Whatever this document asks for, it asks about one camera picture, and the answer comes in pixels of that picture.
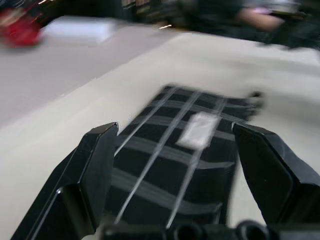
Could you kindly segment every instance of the white label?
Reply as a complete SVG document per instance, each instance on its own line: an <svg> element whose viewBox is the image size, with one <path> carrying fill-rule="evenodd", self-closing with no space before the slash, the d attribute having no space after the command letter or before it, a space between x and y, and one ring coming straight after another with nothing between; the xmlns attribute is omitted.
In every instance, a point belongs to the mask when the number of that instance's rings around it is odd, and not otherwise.
<svg viewBox="0 0 320 240"><path fill-rule="evenodd" d="M191 116L176 144L200 151L209 147L220 119L221 117L215 114L207 112L196 113Z"/></svg>

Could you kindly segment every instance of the red object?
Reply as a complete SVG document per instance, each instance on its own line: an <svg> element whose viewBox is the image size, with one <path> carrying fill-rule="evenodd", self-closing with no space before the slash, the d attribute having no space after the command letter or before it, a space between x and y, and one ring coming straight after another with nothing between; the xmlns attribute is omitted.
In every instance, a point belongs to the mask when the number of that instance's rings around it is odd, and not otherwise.
<svg viewBox="0 0 320 240"><path fill-rule="evenodd" d="M33 46L40 41L41 26L24 9L7 9L0 13L1 35L13 47Z"/></svg>

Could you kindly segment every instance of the black cloth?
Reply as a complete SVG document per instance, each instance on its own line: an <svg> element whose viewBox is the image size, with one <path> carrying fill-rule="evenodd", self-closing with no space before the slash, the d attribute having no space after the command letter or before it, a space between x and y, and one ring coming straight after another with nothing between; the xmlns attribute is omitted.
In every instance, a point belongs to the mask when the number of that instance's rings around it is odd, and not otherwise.
<svg viewBox="0 0 320 240"><path fill-rule="evenodd" d="M260 42L265 45L282 45L286 47L286 50L297 48L320 50L320 12L317 14L306 13L308 15L305 15L304 18L287 17L284 19L285 23L278 28L263 34Z"/></svg>
<svg viewBox="0 0 320 240"><path fill-rule="evenodd" d="M122 221L166 225L186 184L174 223L225 224L238 159L232 122L245 122L255 111L246 98L165 87L117 137L106 213L117 216L130 198ZM198 112L222 118L200 152L176 144Z"/></svg>
<svg viewBox="0 0 320 240"><path fill-rule="evenodd" d="M198 0L197 9L187 16L188 23L193 31L232 37L231 24L242 8L242 0Z"/></svg>

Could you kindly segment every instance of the table surface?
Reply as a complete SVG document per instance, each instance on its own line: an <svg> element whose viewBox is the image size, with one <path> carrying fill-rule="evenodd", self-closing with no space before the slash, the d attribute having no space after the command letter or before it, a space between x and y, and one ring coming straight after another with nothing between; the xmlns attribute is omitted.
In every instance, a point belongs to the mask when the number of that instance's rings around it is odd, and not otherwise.
<svg viewBox="0 0 320 240"><path fill-rule="evenodd" d="M104 44L0 49L0 238L9 239L55 166L91 128L122 130L168 83L228 96L264 91L252 124L278 133L320 173L320 59L302 49L148 26L119 29ZM263 222L241 168L230 225Z"/></svg>

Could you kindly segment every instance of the person's arm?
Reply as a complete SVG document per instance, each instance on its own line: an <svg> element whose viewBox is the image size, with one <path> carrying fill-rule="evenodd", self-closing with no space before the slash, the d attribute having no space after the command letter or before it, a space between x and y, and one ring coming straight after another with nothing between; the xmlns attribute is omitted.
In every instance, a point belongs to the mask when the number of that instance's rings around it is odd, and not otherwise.
<svg viewBox="0 0 320 240"><path fill-rule="evenodd" d="M263 31L272 31L284 22L278 17L256 13L248 8L241 9L235 18Z"/></svg>

